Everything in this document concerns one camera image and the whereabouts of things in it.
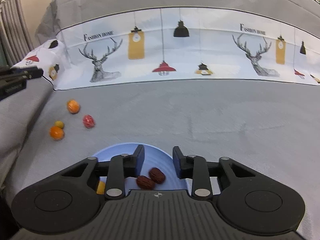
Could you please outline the dark red date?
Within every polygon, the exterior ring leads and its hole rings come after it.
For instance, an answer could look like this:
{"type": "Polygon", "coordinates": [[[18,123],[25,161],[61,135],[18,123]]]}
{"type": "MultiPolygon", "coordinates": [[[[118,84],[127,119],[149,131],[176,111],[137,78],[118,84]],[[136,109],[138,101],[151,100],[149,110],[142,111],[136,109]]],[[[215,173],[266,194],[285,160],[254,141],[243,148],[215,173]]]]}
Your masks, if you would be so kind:
{"type": "Polygon", "coordinates": [[[166,180],[165,174],[159,168],[156,167],[153,167],[149,170],[149,177],[156,184],[163,184],[166,180]]]}
{"type": "Polygon", "coordinates": [[[146,176],[139,176],[136,179],[136,184],[143,190],[153,190],[155,188],[155,182],[146,176]]]}

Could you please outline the light blue plate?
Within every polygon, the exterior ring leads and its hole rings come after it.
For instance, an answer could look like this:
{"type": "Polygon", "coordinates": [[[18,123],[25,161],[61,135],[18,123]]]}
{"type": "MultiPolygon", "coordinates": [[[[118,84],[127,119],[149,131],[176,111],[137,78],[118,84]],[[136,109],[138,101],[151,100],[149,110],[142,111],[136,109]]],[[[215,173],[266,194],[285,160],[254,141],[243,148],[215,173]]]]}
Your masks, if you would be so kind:
{"type": "MultiPolygon", "coordinates": [[[[116,155],[120,155],[122,153],[132,154],[138,143],[123,143],[110,146],[105,148],[95,154],[94,156],[97,158],[98,162],[102,161],[110,161],[112,157],[116,155]]],[[[151,191],[169,191],[169,190],[191,190],[191,182],[190,179],[180,179],[178,178],[173,158],[163,150],[156,148],[155,146],[142,144],[145,150],[145,158],[142,166],[142,170],[139,176],[146,176],[149,178],[149,170],[153,167],[159,168],[166,176],[166,180],[163,184],[156,184],[155,188],[151,191]]],[[[95,185],[95,188],[98,187],[98,181],[102,180],[106,182],[106,177],[100,177],[96,173],[96,166],[90,176],[92,179],[92,184],[95,185]]],[[[125,192],[126,196],[130,194],[132,190],[141,190],[137,184],[136,179],[133,177],[128,177],[125,179],[125,192]]],[[[195,197],[200,199],[207,199],[210,197],[195,197]]]]}

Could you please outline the small orange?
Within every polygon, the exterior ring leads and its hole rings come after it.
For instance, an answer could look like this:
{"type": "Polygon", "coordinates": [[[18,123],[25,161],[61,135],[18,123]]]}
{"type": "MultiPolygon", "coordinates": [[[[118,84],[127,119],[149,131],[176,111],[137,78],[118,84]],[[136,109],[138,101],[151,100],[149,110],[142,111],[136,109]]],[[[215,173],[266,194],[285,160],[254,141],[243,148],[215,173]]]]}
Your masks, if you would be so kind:
{"type": "Polygon", "coordinates": [[[66,107],[71,114],[76,114],[80,111],[80,104],[74,99],[69,100],[66,103],[66,107]]]}

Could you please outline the red fruit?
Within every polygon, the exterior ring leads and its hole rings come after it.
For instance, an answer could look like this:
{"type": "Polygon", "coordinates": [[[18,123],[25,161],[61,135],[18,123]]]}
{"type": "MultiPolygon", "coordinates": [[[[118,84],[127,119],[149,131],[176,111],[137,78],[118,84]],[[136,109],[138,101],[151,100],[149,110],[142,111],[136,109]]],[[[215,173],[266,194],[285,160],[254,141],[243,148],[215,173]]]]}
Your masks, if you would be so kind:
{"type": "Polygon", "coordinates": [[[82,119],[82,123],[84,127],[87,129],[95,127],[95,120],[91,115],[84,115],[82,119]]]}

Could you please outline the yellow fruit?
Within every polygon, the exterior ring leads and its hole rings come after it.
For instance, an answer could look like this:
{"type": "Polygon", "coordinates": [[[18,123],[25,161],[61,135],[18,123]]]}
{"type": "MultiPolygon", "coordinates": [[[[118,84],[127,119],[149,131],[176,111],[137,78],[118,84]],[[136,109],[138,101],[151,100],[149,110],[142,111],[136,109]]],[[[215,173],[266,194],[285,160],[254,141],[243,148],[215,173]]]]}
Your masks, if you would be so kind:
{"type": "Polygon", "coordinates": [[[54,126],[60,128],[60,129],[64,129],[65,124],[62,121],[57,120],[56,122],[54,122],[54,126]]]}

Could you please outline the grey curtain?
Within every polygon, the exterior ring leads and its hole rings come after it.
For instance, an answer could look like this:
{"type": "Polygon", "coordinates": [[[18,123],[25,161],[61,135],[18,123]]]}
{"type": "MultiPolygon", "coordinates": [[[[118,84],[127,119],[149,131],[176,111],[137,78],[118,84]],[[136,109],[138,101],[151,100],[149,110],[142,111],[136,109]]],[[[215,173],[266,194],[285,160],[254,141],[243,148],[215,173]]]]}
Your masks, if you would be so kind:
{"type": "Polygon", "coordinates": [[[8,0],[1,8],[1,59],[13,66],[33,48],[21,0],[8,0]]]}

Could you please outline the grey printed sofa cover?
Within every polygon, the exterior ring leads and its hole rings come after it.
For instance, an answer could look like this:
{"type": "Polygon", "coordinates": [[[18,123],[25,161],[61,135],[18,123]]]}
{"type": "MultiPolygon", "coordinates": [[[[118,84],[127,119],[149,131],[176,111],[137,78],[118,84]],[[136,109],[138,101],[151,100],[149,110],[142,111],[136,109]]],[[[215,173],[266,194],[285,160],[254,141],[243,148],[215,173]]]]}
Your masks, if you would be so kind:
{"type": "Polygon", "coordinates": [[[36,36],[9,68],[43,76],[1,100],[2,239],[319,239],[318,0],[51,0],[36,36]],[[219,163],[213,196],[97,194],[123,143],[219,163]]]}

